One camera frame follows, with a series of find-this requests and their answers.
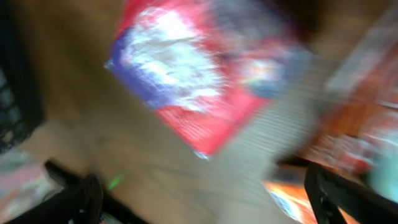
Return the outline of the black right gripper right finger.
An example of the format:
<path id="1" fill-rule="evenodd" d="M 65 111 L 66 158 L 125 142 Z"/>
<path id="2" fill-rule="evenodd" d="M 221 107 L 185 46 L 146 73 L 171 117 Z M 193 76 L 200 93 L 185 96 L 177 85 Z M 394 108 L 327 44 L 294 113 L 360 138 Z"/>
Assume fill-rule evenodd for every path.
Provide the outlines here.
<path id="1" fill-rule="evenodd" d="M 341 211 L 359 223 L 397 223 L 397 203 L 322 166 L 308 167 L 304 186 L 320 224 L 347 224 Z"/>

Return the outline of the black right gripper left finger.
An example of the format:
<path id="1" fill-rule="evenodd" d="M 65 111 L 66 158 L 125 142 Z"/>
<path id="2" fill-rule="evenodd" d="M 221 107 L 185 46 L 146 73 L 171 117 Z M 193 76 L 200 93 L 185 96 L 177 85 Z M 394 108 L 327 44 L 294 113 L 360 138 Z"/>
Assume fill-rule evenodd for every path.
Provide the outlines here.
<path id="1" fill-rule="evenodd" d="M 102 215 L 110 215 L 123 224 L 146 224 L 145 220 L 105 190 L 96 175 L 80 177 L 51 160 L 46 161 L 44 166 L 50 177 L 64 189 L 7 224 L 99 224 Z"/>

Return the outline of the small orange snack pack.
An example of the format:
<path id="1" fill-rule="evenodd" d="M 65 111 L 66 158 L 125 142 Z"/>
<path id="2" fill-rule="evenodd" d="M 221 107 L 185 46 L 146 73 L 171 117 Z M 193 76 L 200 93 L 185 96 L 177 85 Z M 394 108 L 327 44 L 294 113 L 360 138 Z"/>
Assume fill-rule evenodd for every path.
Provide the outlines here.
<path id="1" fill-rule="evenodd" d="M 317 224 L 303 181 L 292 184 L 263 182 L 278 207 L 291 219 L 303 224 Z"/>

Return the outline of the orange brown chocolate bar wrapper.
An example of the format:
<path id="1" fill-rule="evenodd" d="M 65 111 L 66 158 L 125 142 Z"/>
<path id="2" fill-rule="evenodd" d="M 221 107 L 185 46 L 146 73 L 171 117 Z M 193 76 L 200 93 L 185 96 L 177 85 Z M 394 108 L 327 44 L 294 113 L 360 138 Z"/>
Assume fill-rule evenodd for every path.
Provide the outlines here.
<path id="1" fill-rule="evenodd" d="M 346 175 L 360 175 L 395 153 L 397 5 L 359 41 L 325 88 L 329 100 L 314 138 L 299 156 Z"/>

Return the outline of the red purple snack bag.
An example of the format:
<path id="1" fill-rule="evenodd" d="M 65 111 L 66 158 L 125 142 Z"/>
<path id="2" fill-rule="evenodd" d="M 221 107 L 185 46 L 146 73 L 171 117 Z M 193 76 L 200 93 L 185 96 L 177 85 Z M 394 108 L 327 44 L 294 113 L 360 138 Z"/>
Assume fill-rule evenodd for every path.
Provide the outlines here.
<path id="1" fill-rule="evenodd" d="M 106 68 L 197 156 L 216 154 L 305 70 L 274 1 L 126 1 Z"/>

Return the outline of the teal snack packet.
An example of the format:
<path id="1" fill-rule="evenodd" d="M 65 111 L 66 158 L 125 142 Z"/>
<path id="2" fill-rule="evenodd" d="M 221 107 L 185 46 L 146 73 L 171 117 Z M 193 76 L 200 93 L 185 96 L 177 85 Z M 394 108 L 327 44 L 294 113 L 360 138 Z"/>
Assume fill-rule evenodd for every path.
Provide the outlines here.
<path id="1" fill-rule="evenodd" d="M 377 157 L 369 185 L 379 195 L 397 203 L 397 153 Z"/>

